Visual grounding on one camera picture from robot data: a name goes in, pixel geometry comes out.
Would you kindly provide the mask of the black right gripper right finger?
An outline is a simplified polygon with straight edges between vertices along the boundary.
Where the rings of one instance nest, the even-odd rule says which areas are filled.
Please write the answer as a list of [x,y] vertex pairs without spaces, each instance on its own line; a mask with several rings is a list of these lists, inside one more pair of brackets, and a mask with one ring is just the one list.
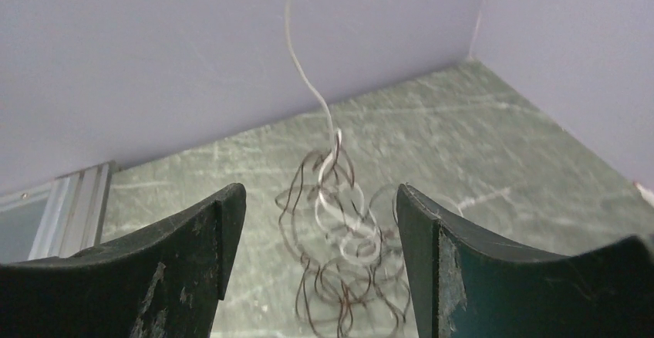
[[396,192],[400,240],[421,337],[651,337],[653,237],[579,255],[521,244]]

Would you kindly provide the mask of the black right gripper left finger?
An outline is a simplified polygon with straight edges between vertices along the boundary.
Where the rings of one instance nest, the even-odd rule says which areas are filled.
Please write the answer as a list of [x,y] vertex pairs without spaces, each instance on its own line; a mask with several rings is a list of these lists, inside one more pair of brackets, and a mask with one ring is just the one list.
[[67,258],[1,267],[3,337],[207,337],[246,213],[243,184]]

